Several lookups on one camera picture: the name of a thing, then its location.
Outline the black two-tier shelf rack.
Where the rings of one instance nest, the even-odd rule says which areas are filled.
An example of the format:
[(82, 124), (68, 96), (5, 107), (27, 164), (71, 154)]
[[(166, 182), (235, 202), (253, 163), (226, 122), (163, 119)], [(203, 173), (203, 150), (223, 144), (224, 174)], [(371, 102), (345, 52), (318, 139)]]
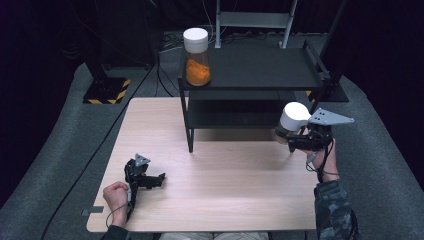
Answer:
[(182, 53), (178, 85), (188, 149), (197, 129), (272, 129), (296, 91), (313, 93), (314, 112), (331, 77), (310, 41), (300, 48), (248, 44), (208, 51), (211, 80), (193, 86), (186, 80)]

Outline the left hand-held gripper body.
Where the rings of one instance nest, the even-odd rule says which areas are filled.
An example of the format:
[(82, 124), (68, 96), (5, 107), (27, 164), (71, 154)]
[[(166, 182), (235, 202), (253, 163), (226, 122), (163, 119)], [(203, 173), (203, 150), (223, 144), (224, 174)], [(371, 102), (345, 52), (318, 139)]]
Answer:
[(153, 189), (159, 186), (155, 185), (157, 176), (148, 176), (146, 171), (149, 166), (150, 159), (136, 154), (133, 158), (133, 172), (125, 173), (125, 181), (128, 183), (128, 213), (127, 218), (130, 218), (136, 203), (137, 192), (139, 188)]

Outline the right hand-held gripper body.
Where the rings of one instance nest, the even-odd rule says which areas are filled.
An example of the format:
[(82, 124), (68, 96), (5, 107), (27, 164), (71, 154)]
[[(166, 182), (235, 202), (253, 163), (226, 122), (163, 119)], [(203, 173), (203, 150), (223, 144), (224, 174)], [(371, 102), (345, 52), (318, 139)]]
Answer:
[(288, 141), (296, 142), (296, 149), (319, 151), (329, 146), (333, 139), (332, 127), (334, 125), (352, 124), (355, 120), (319, 108), (308, 120), (306, 135), (292, 135)]

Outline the orange powder jar white lid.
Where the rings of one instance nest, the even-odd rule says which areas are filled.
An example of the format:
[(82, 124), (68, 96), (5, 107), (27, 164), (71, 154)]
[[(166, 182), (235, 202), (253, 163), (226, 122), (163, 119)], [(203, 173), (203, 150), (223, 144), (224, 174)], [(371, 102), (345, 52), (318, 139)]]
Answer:
[(193, 86), (204, 86), (211, 79), (208, 63), (208, 32), (203, 28), (189, 28), (183, 32), (186, 51), (186, 80)]

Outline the black stand with striped base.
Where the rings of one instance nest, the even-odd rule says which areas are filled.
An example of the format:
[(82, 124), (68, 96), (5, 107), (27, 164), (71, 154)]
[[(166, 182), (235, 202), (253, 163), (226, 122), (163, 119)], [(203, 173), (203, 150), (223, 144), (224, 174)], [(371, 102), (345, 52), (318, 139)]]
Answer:
[(81, 55), (93, 78), (83, 97), (87, 104), (119, 104), (131, 82), (123, 77), (108, 77), (99, 63), (94, 48), (84, 32), (79, 34)]

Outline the grey tape piece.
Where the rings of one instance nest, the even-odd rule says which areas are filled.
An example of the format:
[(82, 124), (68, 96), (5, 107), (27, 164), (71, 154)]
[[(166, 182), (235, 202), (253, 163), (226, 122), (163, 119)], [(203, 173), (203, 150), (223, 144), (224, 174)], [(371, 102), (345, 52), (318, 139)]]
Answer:
[(81, 212), (81, 216), (88, 217), (93, 213), (103, 213), (103, 206), (92, 206), (88, 209), (83, 209)]

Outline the jar with white spout lid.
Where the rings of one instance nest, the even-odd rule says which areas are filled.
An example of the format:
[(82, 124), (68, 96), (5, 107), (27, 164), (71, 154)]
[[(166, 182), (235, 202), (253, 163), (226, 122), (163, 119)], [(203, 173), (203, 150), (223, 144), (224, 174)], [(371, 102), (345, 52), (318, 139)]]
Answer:
[(306, 106), (299, 102), (289, 102), (283, 108), (276, 128), (285, 128), (293, 131), (293, 135), (298, 135), (300, 129), (308, 124), (310, 117)]

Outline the person's right hand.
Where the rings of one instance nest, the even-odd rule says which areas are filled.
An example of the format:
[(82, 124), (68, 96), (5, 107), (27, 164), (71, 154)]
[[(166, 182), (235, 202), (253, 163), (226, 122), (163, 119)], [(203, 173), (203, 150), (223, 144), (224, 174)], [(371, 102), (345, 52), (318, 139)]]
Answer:
[(332, 139), (329, 146), (319, 151), (304, 150), (307, 159), (317, 171), (320, 183), (339, 180), (336, 158), (336, 140)]

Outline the black stand with plain base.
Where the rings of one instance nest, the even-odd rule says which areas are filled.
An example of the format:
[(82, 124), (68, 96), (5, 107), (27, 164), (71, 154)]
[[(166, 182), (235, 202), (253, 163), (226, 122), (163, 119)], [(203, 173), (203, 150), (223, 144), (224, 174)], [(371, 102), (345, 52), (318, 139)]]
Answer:
[(336, 30), (339, 28), (340, 19), (348, 0), (340, 0), (337, 14), (334, 18), (327, 40), (321, 49), (319, 60), (325, 65), (327, 72), (321, 70), (323, 86), (320, 90), (308, 91), (308, 99), (313, 103), (318, 102), (348, 102), (343, 88), (340, 85), (345, 63), (336, 59)]

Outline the person's left hand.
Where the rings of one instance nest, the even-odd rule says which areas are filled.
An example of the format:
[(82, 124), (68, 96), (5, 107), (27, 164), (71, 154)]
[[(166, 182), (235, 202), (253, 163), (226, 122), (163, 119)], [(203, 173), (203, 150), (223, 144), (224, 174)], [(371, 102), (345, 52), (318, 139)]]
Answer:
[(125, 227), (128, 212), (128, 186), (123, 182), (115, 182), (103, 190), (103, 198), (107, 202), (112, 215), (112, 225)]

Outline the person's legs in beige trousers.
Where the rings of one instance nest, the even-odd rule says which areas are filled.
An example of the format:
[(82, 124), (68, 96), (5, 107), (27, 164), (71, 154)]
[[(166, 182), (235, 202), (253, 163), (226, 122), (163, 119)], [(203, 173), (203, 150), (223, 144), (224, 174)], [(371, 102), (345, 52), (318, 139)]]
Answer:
[(267, 232), (170, 232), (159, 240), (270, 240)]

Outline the grey metal stand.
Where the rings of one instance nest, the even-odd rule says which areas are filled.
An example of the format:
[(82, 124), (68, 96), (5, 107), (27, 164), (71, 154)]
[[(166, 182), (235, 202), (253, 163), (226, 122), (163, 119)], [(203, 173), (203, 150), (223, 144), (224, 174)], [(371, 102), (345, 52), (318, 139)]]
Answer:
[(215, 12), (215, 47), (221, 47), (221, 34), (226, 27), (252, 27), (284, 29), (283, 40), (279, 47), (287, 47), (291, 33), (298, 0), (291, 0), (291, 7), (285, 13), (260, 13), (260, 12), (236, 12), (222, 11), (221, 0), (216, 0)]

